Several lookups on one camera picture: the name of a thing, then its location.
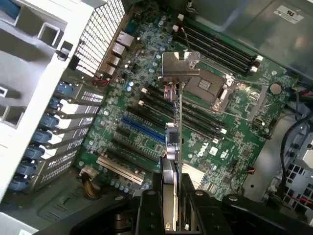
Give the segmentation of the silver finned chipset heatsink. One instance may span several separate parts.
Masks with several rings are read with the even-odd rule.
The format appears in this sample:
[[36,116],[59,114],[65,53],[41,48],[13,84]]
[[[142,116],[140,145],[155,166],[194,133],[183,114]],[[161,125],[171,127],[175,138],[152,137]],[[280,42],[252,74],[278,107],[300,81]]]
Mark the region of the silver finned chipset heatsink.
[[204,172],[187,163],[182,164],[181,170],[182,173],[189,175],[195,189],[205,189],[205,185],[207,184],[207,175]]

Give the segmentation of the white expansion slot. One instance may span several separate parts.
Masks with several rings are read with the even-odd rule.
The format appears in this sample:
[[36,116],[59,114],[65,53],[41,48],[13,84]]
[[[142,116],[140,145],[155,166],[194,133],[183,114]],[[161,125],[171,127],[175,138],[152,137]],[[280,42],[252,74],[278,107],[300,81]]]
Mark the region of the white expansion slot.
[[114,173],[119,174],[120,176],[141,185],[144,181],[144,177],[139,175],[138,173],[132,172],[131,170],[120,166],[116,162],[110,160],[105,157],[98,157],[96,161],[99,165],[113,171]]

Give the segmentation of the long black expansion slot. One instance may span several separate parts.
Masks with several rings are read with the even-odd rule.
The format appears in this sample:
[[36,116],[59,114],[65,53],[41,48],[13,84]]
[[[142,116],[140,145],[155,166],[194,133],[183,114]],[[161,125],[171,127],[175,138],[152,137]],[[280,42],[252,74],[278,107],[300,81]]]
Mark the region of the long black expansion slot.
[[135,158],[133,156],[130,156],[124,153],[121,154],[112,149],[107,149],[106,153],[110,156],[118,158],[122,162],[133,164],[147,172],[150,172],[150,173],[160,172],[160,168],[158,167],[158,165],[154,163],[150,163],[148,160],[143,160],[142,158]]
[[165,123],[155,117],[152,117],[151,114],[149,113],[145,113],[144,110],[142,109],[139,109],[139,108],[135,108],[135,107],[131,107],[131,106],[128,106],[126,108],[126,110],[146,121],[148,121],[149,123],[159,127],[159,128],[164,128],[165,127]]
[[155,157],[152,157],[152,156],[144,153],[143,151],[141,151],[141,150],[131,146],[130,144],[124,143],[124,142],[122,142],[120,140],[112,139],[111,143],[113,143],[114,145],[117,145],[117,146],[119,146],[119,147],[121,147],[123,149],[126,149],[127,151],[132,152],[132,153],[134,153],[136,155],[144,157],[144,158],[146,158],[146,159],[148,159],[148,160],[150,160],[150,161],[152,161],[154,163],[158,163],[159,162],[159,160],[157,160]]

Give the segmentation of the blue expansion slot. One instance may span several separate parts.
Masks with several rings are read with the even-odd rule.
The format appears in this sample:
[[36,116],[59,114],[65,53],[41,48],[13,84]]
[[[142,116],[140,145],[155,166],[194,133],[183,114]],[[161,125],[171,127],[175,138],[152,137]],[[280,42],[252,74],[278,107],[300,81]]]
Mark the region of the blue expansion slot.
[[139,132],[142,132],[143,134],[161,142],[161,143],[165,143],[165,137],[162,134],[159,134],[158,132],[152,130],[151,128],[148,128],[142,124],[140,124],[139,122],[136,122],[128,117],[122,117],[121,121],[124,124],[129,125],[130,127],[136,129]]

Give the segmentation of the short black expansion slot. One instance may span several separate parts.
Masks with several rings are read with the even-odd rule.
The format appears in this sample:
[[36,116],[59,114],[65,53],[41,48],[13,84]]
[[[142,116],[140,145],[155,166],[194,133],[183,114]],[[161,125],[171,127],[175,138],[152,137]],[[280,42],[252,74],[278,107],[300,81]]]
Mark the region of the short black expansion slot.
[[129,138],[131,136],[131,131],[122,127],[117,127],[116,132],[126,138]]

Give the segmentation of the blue slot retainer clip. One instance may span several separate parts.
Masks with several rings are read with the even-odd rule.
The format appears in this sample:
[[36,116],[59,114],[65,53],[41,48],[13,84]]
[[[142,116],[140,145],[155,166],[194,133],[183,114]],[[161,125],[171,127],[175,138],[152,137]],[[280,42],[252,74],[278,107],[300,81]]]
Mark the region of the blue slot retainer clip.
[[48,108],[55,109],[60,111],[63,107],[63,104],[61,103],[61,99],[57,97],[52,97],[48,103]]
[[47,143],[51,140],[52,134],[48,131],[36,130],[31,138],[33,142]]
[[55,91],[59,94],[70,96],[73,93],[74,88],[65,82],[60,82]]
[[25,190],[29,185],[29,179],[26,178],[15,178],[9,184],[9,188],[14,191]]
[[40,126],[54,128],[59,124],[59,119],[55,116],[44,114],[39,122]]
[[33,160],[38,160],[44,155],[44,153],[45,153],[45,150],[43,148],[35,146],[35,145],[31,145],[27,147],[24,153],[24,157],[30,158]]
[[32,175],[37,170],[37,164],[31,162],[21,162],[16,169],[18,174]]

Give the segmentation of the metal CPU socket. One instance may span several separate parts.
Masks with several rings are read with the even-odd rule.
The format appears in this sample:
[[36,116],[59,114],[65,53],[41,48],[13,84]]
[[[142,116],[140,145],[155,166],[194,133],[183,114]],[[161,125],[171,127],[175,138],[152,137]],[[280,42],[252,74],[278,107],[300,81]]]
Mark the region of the metal CPU socket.
[[237,84],[238,81],[232,75],[221,77],[211,71],[200,69],[200,75],[191,78],[184,91],[195,96],[197,104],[203,101],[212,112],[224,113]]

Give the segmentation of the green Dell motherboard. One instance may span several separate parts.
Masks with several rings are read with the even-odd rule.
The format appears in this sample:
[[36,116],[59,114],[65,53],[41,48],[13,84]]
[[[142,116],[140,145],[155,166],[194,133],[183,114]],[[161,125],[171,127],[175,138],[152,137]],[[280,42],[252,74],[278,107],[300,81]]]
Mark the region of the green Dell motherboard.
[[[134,37],[132,45],[125,47],[122,56],[111,52],[106,58],[107,62],[109,56],[113,54],[121,59],[119,66],[115,67],[112,79],[96,82],[105,89],[106,99],[94,118],[75,163],[78,169],[89,172],[91,181],[125,193],[149,188],[154,172],[150,173],[133,164],[122,162],[108,155],[106,151],[112,149],[121,154],[148,160],[111,143],[112,139],[117,139],[155,157],[159,160],[158,163],[148,161],[161,168],[160,158],[164,156],[165,143],[124,124],[121,119],[122,117],[130,118],[165,135],[165,127],[159,128],[128,112],[126,108],[128,106],[139,108],[165,124],[171,122],[172,119],[142,107],[138,102],[142,95],[141,89],[149,85],[163,92],[157,84],[157,79],[161,75],[162,54],[179,50],[187,51],[187,46],[174,40],[174,37],[181,31],[175,32],[172,26],[176,24],[182,27],[182,24],[175,20],[176,12],[163,9],[155,1],[140,3],[139,9],[140,13],[133,15],[124,28],[125,33]],[[290,71],[266,57],[263,58],[263,61],[254,65],[246,75],[236,73],[203,55],[197,63],[197,68],[211,71],[221,77],[232,75],[237,81],[241,79],[268,84],[266,87],[238,81],[231,94],[225,112],[248,118],[251,121],[206,112],[226,124],[227,133],[223,134],[223,138],[219,141],[210,141],[182,126],[182,164],[187,163],[204,172],[207,175],[204,190],[211,192],[218,199],[227,193],[236,192],[242,195],[247,193],[246,179],[255,174],[255,161],[266,141],[271,139],[284,106],[297,82],[297,77]],[[182,87],[182,102],[204,111],[207,105],[203,101],[197,104],[197,98],[184,91],[188,81]],[[272,95],[269,92],[270,85],[275,82],[281,83],[283,87],[279,95]],[[131,136],[126,138],[118,134],[117,127],[130,130]],[[96,162],[98,157],[109,158],[120,166],[138,173],[144,177],[143,183],[141,185],[134,183],[99,165]]]

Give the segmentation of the round coin cell battery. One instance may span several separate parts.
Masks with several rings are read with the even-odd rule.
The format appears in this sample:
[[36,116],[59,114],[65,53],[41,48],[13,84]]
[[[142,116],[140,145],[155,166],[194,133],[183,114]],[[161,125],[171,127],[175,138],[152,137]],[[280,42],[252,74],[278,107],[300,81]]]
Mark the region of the round coin cell battery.
[[279,83],[279,82],[272,83],[269,87],[269,92],[272,95],[279,95],[282,93],[282,91],[283,91],[283,87],[282,87],[281,83]]

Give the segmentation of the metal ethernet port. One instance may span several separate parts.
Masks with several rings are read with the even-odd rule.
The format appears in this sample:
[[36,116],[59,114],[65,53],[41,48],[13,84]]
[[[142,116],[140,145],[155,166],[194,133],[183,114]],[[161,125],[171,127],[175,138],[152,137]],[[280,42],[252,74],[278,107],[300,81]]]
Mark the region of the metal ethernet port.
[[125,47],[130,47],[134,41],[134,37],[125,33],[124,31],[121,31],[116,41]]

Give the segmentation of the metal mesh fan grille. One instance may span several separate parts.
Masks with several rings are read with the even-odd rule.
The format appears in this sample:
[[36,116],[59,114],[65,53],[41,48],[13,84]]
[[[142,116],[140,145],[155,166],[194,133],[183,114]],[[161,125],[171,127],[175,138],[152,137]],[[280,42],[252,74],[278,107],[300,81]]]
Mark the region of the metal mesh fan grille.
[[104,0],[104,4],[94,7],[75,52],[78,70],[95,75],[124,15],[122,0]]

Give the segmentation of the black case latch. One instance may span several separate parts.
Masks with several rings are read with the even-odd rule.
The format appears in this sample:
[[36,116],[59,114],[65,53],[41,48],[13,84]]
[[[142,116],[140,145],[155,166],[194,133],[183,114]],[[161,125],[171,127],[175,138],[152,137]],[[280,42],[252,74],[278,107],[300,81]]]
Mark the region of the black case latch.
[[71,44],[67,41],[64,41],[61,48],[55,50],[55,53],[57,54],[58,60],[65,61],[68,58],[68,55],[69,55],[72,47],[73,47],[73,44]]

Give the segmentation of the grey open PC case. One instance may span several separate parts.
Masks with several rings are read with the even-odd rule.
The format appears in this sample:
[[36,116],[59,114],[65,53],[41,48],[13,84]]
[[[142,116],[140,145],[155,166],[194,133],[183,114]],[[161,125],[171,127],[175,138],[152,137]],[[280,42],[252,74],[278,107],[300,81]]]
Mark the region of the grey open PC case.
[[313,235],[313,0],[0,0],[0,235]]

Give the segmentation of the grey metal power supply box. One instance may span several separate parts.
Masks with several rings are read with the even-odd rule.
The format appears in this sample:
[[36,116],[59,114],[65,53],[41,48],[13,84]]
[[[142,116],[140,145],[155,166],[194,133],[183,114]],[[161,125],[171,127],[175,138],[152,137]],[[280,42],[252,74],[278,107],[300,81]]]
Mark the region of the grey metal power supply box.
[[193,0],[196,20],[313,77],[313,0]]

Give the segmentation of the metal slot cover bracket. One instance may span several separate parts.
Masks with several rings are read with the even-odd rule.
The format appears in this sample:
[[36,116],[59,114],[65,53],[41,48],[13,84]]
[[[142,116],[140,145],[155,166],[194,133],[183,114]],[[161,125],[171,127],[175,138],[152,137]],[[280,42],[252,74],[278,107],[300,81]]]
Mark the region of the metal slot cover bracket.
[[77,119],[60,119],[59,123],[53,128],[52,132],[56,135],[70,132],[89,126],[94,117],[83,117]]
[[81,128],[72,130],[63,134],[52,135],[51,140],[45,145],[47,149],[54,149],[71,143],[75,140],[79,140],[88,133],[89,128]]
[[40,173],[40,184],[48,182],[49,180],[54,179],[55,177],[66,171],[74,162],[74,159],[78,152],[79,148],[75,150],[73,149],[68,153],[64,153],[47,159]]
[[101,103],[104,99],[104,96],[93,87],[80,84],[73,93],[73,98],[79,101]]
[[42,145],[45,153],[42,155],[43,159],[48,159],[55,155],[64,153],[72,148],[78,147],[82,144],[84,137],[75,138],[67,141],[62,141],[56,144],[46,144],[45,146]]
[[63,119],[78,119],[94,117],[99,110],[99,106],[64,104],[60,109]]

